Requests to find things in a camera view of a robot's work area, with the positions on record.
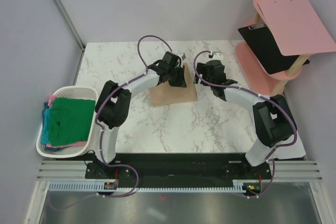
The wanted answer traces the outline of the beige t shirt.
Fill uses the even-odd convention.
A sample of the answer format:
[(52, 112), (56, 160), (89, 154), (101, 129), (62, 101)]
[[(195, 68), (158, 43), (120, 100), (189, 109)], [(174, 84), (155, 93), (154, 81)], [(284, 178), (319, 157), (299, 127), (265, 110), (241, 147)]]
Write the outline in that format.
[(186, 88), (171, 87), (168, 82), (149, 89), (150, 103), (153, 106), (163, 106), (176, 103), (195, 102), (197, 93), (187, 63), (184, 64)]

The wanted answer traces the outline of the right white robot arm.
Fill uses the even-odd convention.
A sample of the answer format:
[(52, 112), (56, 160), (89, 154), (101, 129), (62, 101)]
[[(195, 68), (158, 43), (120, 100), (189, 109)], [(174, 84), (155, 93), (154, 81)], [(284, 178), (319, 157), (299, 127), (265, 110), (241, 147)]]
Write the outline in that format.
[(194, 83), (209, 86), (214, 96), (246, 109), (255, 126), (257, 139), (246, 152), (240, 166), (248, 179), (259, 173), (259, 165), (271, 158), (292, 159), (304, 157), (306, 152), (297, 132), (286, 99), (282, 95), (263, 97), (227, 79), (224, 65), (219, 60), (195, 62)]

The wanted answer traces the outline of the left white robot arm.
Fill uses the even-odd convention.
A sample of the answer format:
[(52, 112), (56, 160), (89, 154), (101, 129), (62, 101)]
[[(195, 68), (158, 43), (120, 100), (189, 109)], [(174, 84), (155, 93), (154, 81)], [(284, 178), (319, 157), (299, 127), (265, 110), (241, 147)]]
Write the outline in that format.
[(118, 84), (107, 81), (96, 104), (95, 123), (100, 127), (97, 158), (101, 161), (97, 173), (103, 178), (111, 178), (115, 165), (116, 141), (120, 126), (126, 121), (130, 103), (140, 93), (167, 82), (172, 87), (186, 88), (184, 78), (185, 56), (167, 51), (162, 59), (146, 66), (144, 72)]

